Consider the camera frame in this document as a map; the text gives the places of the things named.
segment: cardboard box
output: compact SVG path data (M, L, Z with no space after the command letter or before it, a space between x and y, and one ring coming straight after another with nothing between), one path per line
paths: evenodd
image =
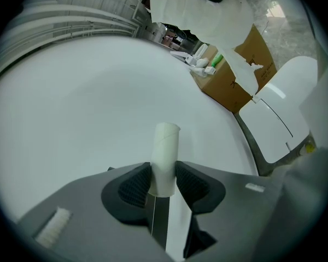
M236 47L235 51L243 56L248 63L263 65L263 68L255 71L257 83L259 84L258 91L277 72L270 51L254 25L245 42ZM208 66L211 66L211 62L217 52L217 48L210 45L203 54L202 58L206 57L210 60ZM202 78L194 72L191 72L191 75L206 95L209 95L235 114L251 100L251 96L239 84L235 83L236 77L225 59L222 59L215 68L215 74L208 75L206 78Z

